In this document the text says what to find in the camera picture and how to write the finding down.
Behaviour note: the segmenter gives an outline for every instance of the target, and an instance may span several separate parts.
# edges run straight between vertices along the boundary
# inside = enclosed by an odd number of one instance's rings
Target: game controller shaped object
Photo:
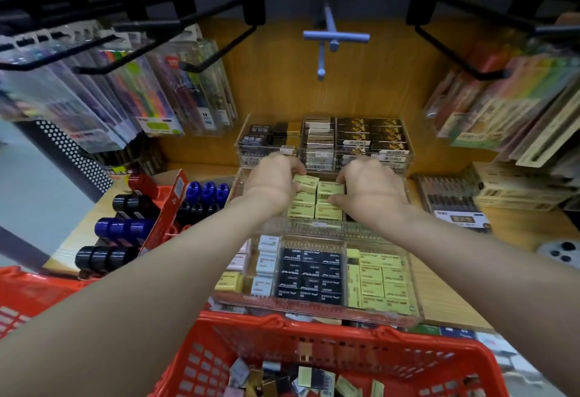
[[[538,247],[536,253],[580,269],[580,241],[549,241]]]

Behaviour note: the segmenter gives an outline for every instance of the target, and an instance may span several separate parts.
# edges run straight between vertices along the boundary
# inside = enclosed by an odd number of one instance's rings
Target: hand
[[[296,156],[272,153],[261,159],[243,185],[243,196],[268,200],[272,215],[281,214],[290,206],[300,184],[292,182],[292,172],[304,175],[306,168]]]
[[[328,202],[342,208],[357,222],[373,230],[379,222],[404,223],[411,205],[402,178],[378,160],[369,157],[353,160],[342,168],[337,183],[346,184],[347,194],[332,195]]]

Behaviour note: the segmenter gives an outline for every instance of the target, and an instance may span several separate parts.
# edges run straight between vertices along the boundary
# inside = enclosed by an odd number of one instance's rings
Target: clear plastic compartment
[[[241,168],[231,189],[230,200],[243,194],[243,183],[250,174],[250,169]],[[319,173],[324,180],[330,180],[330,175]],[[281,240],[277,252],[272,291],[270,297],[252,296],[252,283],[256,276],[258,258],[258,243],[261,235],[278,236]],[[297,299],[276,297],[279,281],[281,255],[284,248],[300,250],[334,251],[341,254],[340,273],[342,281],[342,305],[321,304]],[[407,288],[409,313],[396,311],[380,311],[348,307],[348,276],[347,249],[357,249],[360,254],[397,255],[401,261],[401,271],[404,274],[404,284]],[[251,239],[250,265],[243,284],[242,293],[215,291],[213,298],[225,304],[241,305],[251,308],[271,309],[279,312],[299,313],[326,318],[365,321],[376,324],[389,324],[401,327],[413,327],[423,319],[421,305],[415,294],[415,279],[411,271],[408,253],[400,247],[382,239],[363,225],[353,221],[319,221],[315,219],[298,219],[286,216],[275,217],[266,221]]]
[[[324,127],[307,127],[306,120],[309,117],[327,118],[330,120],[331,128],[327,130]],[[407,173],[413,162],[414,154],[408,131],[402,120],[383,117],[363,118],[369,122],[391,119],[400,123],[400,126],[393,128],[397,133],[392,135],[393,137],[402,135],[404,142],[394,140],[388,143],[393,146],[402,146],[402,148],[399,150],[381,150],[374,146],[374,144],[377,144],[376,142],[371,142],[370,145],[360,145],[364,141],[351,140],[351,144],[340,145],[339,143],[343,140],[338,138],[339,129],[337,127],[341,127],[341,125],[338,125],[337,121],[341,119],[343,118],[330,115],[309,115],[305,118],[294,120],[280,118],[275,115],[248,115],[234,145],[240,159],[240,166],[242,168],[253,168],[261,158],[279,151],[282,154],[300,158],[307,170],[319,173],[338,173],[350,160],[355,159],[357,156],[373,157],[392,168],[396,173],[402,175]],[[284,129],[285,125],[288,130],[287,133],[291,133],[293,136],[280,135],[284,132],[280,130]],[[320,138],[332,139],[332,141],[327,141],[324,144],[325,141],[323,140],[318,146],[312,143],[309,144],[309,134],[311,138],[320,134]],[[391,135],[390,133],[381,134],[384,136]]]

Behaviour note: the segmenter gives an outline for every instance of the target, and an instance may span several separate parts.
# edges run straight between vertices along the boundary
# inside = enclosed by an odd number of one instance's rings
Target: red shopping basket
[[[7,318],[0,337],[84,285],[0,269],[0,319]],[[221,397],[237,357],[334,371],[366,396],[377,379],[386,396],[508,397],[493,354],[479,342],[216,312],[200,314],[152,395]]]

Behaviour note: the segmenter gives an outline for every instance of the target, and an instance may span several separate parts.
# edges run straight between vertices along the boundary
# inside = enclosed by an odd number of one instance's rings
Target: forearm
[[[6,337],[0,344],[6,395],[151,392],[228,263],[270,209],[265,200],[236,199]]]
[[[378,222],[377,232],[422,260],[563,392],[578,392],[574,269],[413,206],[400,221]],[[556,366],[555,359],[567,360]]]

